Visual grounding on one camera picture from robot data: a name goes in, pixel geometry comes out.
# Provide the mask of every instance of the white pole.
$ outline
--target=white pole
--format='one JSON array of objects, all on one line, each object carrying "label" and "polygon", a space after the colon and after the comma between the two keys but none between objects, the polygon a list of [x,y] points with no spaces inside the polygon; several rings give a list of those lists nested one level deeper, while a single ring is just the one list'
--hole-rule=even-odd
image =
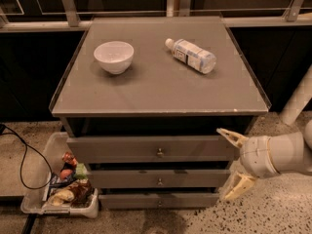
[{"label": "white pole", "polygon": [[312,65],[302,78],[292,97],[280,113],[281,120],[291,125],[312,98]]}]

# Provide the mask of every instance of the dresser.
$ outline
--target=dresser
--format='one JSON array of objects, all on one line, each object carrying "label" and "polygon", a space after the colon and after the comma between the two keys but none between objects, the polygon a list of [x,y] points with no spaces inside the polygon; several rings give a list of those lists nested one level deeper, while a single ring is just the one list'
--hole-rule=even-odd
[{"label": "dresser", "polygon": [[[167,38],[215,54],[203,75],[173,58]],[[95,48],[125,41],[129,69],[111,75]],[[218,17],[97,18],[86,31],[50,109],[108,209],[204,208],[215,204],[237,150],[216,133],[247,133],[269,109],[231,32]]]}]

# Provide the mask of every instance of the white plastic basket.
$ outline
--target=white plastic basket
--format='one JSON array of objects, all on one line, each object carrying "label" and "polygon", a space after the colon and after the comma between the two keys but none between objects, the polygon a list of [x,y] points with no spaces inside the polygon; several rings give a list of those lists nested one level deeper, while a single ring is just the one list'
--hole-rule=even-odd
[{"label": "white plastic basket", "polygon": [[[61,157],[64,152],[70,151],[66,141],[68,139],[67,133],[53,133],[44,149],[42,154],[48,160],[52,171],[60,171],[63,162],[61,161]],[[42,160],[39,166],[36,169],[37,177],[33,179],[34,185],[38,186],[38,184],[45,184],[49,177],[49,173],[42,173],[42,171],[46,171],[47,164]],[[45,201],[43,200],[46,188],[38,189],[38,190],[27,190],[22,202],[21,202],[21,210],[25,214],[68,214],[68,215],[84,215],[89,218],[95,218],[98,216],[98,191],[95,189],[93,195],[91,196],[91,204],[88,208],[72,208],[70,205],[62,205],[58,207],[44,207]]]}]

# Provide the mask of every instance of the bottle cap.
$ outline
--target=bottle cap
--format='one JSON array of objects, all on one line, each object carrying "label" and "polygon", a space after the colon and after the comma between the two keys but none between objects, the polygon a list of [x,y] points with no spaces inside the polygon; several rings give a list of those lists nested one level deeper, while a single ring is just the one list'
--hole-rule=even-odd
[{"label": "bottle cap", "polygon": [[172,50],[174,48],[175,41],[171,38],[168,38],[165,42],[165,45],[168,49]]}]

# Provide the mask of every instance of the dark wall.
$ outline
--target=dark wall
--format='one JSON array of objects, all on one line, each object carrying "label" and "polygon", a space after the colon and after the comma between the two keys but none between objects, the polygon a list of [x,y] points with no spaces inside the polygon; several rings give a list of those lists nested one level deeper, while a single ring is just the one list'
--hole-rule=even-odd
[{"label": "dark wall", "polygon": [[0,34],[0,120],[53,120],[49,103],[83,32]]},{"label": "dark wall", "polygon": [[312,64],[312,27],[231,30],[272,103],[270,111],[280,112]]}]

